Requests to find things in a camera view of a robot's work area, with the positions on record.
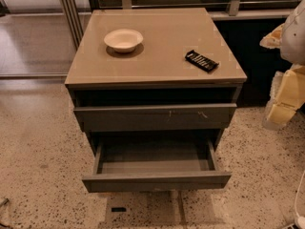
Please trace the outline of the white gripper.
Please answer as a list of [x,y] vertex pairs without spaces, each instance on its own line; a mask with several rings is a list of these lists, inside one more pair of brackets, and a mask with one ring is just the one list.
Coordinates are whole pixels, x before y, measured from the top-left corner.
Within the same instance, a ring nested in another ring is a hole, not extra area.
[[284,106],[269,105],[266,119],[276,125],[285,125],[293,118],[295,110],[305,103],[305,66],[293,64],[284,73],[275,102]]

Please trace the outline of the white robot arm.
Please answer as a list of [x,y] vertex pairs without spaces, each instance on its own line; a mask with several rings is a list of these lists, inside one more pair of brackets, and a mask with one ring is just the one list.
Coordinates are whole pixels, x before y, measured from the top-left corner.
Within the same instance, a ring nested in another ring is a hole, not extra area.
[[285,73],[276,72],[265,109],[266,128],[283,128],[305,103],[305,0],[261,41],[268,49],[278,48],[280,56],[292,64]]

